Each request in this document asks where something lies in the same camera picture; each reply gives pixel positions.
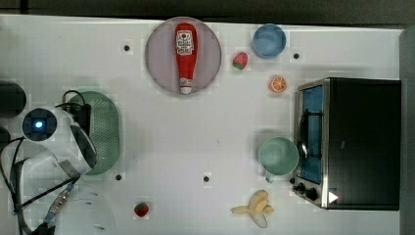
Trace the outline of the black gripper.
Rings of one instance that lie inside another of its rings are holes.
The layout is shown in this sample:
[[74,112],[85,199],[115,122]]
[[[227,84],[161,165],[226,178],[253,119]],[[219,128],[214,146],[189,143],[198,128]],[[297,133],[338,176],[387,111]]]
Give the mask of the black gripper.
[[87,135],[90,134],[91,127],[91,106],[89,104],[80,105],[70,103],[67,110],[72,117],[72,123],[80,126]]

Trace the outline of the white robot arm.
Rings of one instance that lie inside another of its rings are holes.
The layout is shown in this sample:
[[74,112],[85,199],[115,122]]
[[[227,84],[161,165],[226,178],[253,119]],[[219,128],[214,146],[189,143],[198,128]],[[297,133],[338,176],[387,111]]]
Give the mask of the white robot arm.
[[115,235],[115,219],[104,196],[80,179],[97,164],[88,133],[59,107],[39,107],[23,116],[20,146],[10,179],[15,214],[24,235]]

